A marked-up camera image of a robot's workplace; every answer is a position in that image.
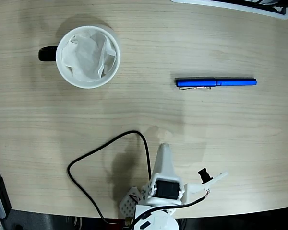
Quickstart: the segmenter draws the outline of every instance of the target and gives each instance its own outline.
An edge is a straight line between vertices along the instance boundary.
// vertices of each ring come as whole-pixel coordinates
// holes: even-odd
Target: white mug
[[[89,29],[97,30],[103,33],[105,36],[107,36],[110,39],[116,51],[116,60],[114,62],[112,69],[106,75],[102,76],[98,80],[86,82],[86,81],[78,80],[75,77],[73,77],[72,71],[62,63],[62,50],[75,34],[83,30],[89,30]],[[104,26],[104,25],[80,26],[69,31],[61,39],[58,46],[47,46],[47,47],[41,48],[38,52],[38,59],[40,61],[55,61],[57,63],[57,67],[58,67],[60,74],[70,84],[79,88],[83,88],[83,89],[93,89],[93,88],[97,88],[99,86],[106,84],[108,81],[110,81],[114,77],[115,73],[117,72],[119,65],[120,65],[120,42],[116,33],[107,26]]]

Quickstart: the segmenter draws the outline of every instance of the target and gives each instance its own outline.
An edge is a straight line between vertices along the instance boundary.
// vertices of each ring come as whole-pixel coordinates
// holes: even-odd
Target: blue pen
[[[247,86],[256,85],[255,78],[181,78],[176,79],[176,86],[180,90],[202,89],[216,86]]]

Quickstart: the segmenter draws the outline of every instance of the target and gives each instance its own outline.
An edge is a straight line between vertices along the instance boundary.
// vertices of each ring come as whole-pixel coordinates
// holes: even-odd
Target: wooden table
[[[118,33],[120,68],[105,86],[78,89],[37,53],[95,23]],[[253,76],[258,86],[181,92],[174,78],[186,76]],[[152,165],[170,144],[185,183],[199,183],[203,167],[230,173],[175,217],[288,207],[288,20],[169,0],[0,0],[0,171],[14,209],[97,217],[66,167],[132,129]],[[130,135],[72,173],[117,217],[129,187],[148,180],[143,144]]]

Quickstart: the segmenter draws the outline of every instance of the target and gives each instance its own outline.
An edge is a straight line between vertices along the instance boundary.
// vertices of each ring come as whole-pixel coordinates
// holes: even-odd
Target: floor
[[[177,222],[180,230],[283,230],[288,229],[288,208],[224,217],[177,219]],[[12,210],[7,220],[3,221],[5,230],[78,230],[80,224],[81,230],[121,229],[116,225],[106,226],[99,218],[75,218],[17,210]]]

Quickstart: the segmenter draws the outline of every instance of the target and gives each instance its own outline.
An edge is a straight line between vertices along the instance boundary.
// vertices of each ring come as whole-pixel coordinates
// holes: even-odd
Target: white tissue
[[[116,60],[113,43],[103,33],[86,30],[74,35],[62,50],[62,62],[81,81],[96,81]]]

